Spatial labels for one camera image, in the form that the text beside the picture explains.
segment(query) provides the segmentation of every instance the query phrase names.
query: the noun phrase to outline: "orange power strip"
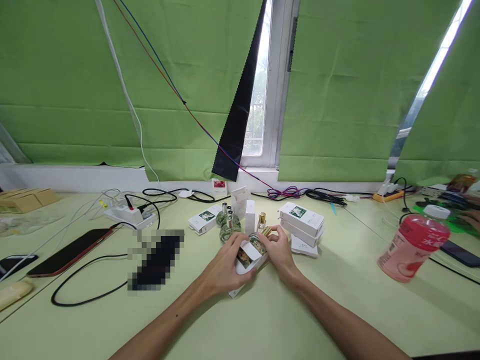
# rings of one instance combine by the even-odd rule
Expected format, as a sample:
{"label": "orange power strip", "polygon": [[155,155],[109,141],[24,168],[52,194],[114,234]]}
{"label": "orange power strip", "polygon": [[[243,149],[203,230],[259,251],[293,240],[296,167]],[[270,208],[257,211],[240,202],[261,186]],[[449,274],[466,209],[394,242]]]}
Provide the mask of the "orange power strip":
{"label": "orange power strip", "polygon": [[384,200],[385,200],[385,202],[389,202],[389,201],[401,198],[403,195],[404,195],[404,191],[400,190],[400,191],[395,191],[392,195],[389,195],[389,196],[382,196],[382,195],[378,195],[378,194],[373,194],[372,198],[373,198],[373,200],[377,200],[379,203],[383,203]]}

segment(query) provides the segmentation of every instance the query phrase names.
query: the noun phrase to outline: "glass perfume bottle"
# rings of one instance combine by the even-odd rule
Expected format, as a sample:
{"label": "glass perfume bottle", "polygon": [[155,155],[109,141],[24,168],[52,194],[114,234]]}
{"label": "glass perfume bottle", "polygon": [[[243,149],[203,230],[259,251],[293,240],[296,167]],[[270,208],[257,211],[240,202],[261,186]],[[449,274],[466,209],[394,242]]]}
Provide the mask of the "glass perfume bottle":
{"label": "glass perfume bottle", "polygon": [[225,244],[233,233],[240,231],[240,226],[237,226],[234,223],[234,219],[231,216],[228,216],[226,218],[226,223],[220,229],[220,241]]}
{"label": "glass perfume bottle", "polygon": [[232,210],[230,210],[230,211],[228,212],[228,216],[231,216],[231,217],[232,217],[232,219],[233,219],[233,224],[234,224],[234,225],[237,225],[239,228],[241,228],[241,226],[240,226],[240,219],[239,219],[239,217],[238,217],[237,215],[234,214],[234,212],[233,212]]}
{"label": "glass perfume bottle", "polygon": [[[264,229],[261,231],[263,235],[265,235],[267,238],[269,237],[270,233],[272,232],[272,229],[270,226],[265,226]],[[255,247],[255,249],[258,250],[258,252],[263,256],[267,252],[265,250],[264,246],[262,243],[259,241],[259,234],[257,232],[254,232],[248,236],[248,239],[250,243]]]}
{"label": "glass perfume bottle", "polygon": [[221,211],[216,215],[216,224],[222,227],[223,223],[227,221],[227,203],[221,205]]}
{"label": "glass perfume bottle", "polygon": [[256,232],[261,233],[267,227],[267,217],[264,212],[260,213],[258,224],[256,225]]}

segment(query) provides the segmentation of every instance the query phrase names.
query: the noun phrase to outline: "green curtain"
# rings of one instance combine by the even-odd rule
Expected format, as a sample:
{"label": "green curtain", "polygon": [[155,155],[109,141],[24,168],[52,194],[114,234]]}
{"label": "green curtain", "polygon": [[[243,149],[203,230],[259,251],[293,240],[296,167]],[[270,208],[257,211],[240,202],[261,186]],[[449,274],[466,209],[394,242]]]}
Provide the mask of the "green curtain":
{"label": "green curtain", "polygon": [[0,2],[0,122],[36,164],[143,165],[95,1]]}
{"label": "green curtain", "polygon": [[[262,0],[124,2],[192,113],[219,141]],[[215,143],[151,63],[113,0],[103,6],[148,162],[162,181],[209,179]],[[0,31],[0,121],[34,163],[144,164],[94,0],[5,0]],[[156,180],[148,169],[147,175]]]}
{"label": "green curtain", "polygon": [[[262,0],[125,3],[192,113],[220,141]],[[114,2],[104,1],[104,7],[123,77],[143,125],[148,162],[163,181],[210,179],[217,146],[164,81]],[[147,175],[156,179],[149,169]]]}
{"label": "green curtain", "polygon": [[409,184],[445,184],[480,169],[480,1],[473,1],[396,166]]}
{"label": "green curtain", "polygon": [[376,182],[458,0],[302,0],[280,181]]}

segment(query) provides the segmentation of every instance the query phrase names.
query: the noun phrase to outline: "product box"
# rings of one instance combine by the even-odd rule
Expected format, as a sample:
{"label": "product box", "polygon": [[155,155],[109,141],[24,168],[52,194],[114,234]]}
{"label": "product box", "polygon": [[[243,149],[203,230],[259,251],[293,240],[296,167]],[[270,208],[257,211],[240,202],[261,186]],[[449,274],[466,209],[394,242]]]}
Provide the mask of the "product box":
{"label": "product box", "polygon": [[217,178],[213,178],[211,180],[211,184],[213,186],[213,196],[216,197],[225,197],[228,195],[227,190],[227,182],[223,180],[219,180]]}
{"label": "product box", "polygon": [[245,234],[253,234],[255,230],[255,200],[247,200],[245,210]]}
{"label": "product box", "polygon": [[218,204],[209,207],[207,210],[188,219],[188,226],[194,230],[197,235],[205,234],[208,230],[217,225],[217,214],[222,211]]}
{"label": "product box", "polygon": [[56,202],[52,189],[22,189],[0,194],[0,211],[24,214]]}
{"label": "product box", "polygon": [[[240,249],[235,259],[235,270],[239,275],[248,273],[253,268],[259,269],[269,258],[267,250],[258,239],[250,239],[250,241],[242,241]],[[244,285],[236,290],[228,293],[233,299],[242,290]]]}
{"label": "product box", "polygon": [[250,200],[252,194],[246,186],[233,190],[231,193],[231,209],[233,213],[238,216],[240,220],[245,217],[247,210],[247,200]]}
{"label": "product box", "polygon": [[291,252],[295,254],[303,254],[314,259],[319,257],[319,248],[317,245],[312,247],[293,234],[291,236]]}
{"label": "product box", "polygon": [[322,236],[322,234],[325,231],[325,226],[320,227],[320,231],[316,235],[316,237],[313,237],[309,234],[307,234],[305,231],[300,230],[298,227],[293,226],[291,223],[280,219],[280,226],[284,228],[285,230],[289,231],[290,234],[295,235],[296,237],[300,238],[304,243],[307,243],[311,247],[315,247],[319,243],[319,239]]}
{"label": "product box", "polygon": [[287,202],[280,209],[280,219],[292,224],[306,234],[316,238],[325,218],[316,212],[310,211],[302,206]]}

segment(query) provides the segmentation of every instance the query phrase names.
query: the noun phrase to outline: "black phone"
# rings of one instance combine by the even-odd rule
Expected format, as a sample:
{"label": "black phone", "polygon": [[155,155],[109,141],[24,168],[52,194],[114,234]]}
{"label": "black phone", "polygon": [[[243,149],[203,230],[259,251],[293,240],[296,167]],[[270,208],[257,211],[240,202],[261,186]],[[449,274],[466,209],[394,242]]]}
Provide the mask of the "black phone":
{"label": "black phone", "polygon": [[469,268],[480,268],[480,257],[468,252],[463,247],[460,247],[451,241],[447,240],[447,242],[440,247],[440,250]]}
{"label": "black phone", "polygon": [[26,273],[30,278],[53,277],[63,273],[112,234],[110,228],[93,229],[60,249]]}
{"label": "black phone", "polygon": [[18,265],[15,270],[13,270],[8,276],[11,276],[15,274],[18,270],[23,269],[26,267],[28,264],[33,263],[35,260],[39,258],[38,255],[30,255],[27,257],[27,255],[11,255],[7,256],[6,258],[3,258],[0,260],[0,278],[3,277],[6,273],[10,271],[11,268],[13,268],[15,265],[17,265],[22,259],[27,258],[24,262],[22,262],[20,265]]}

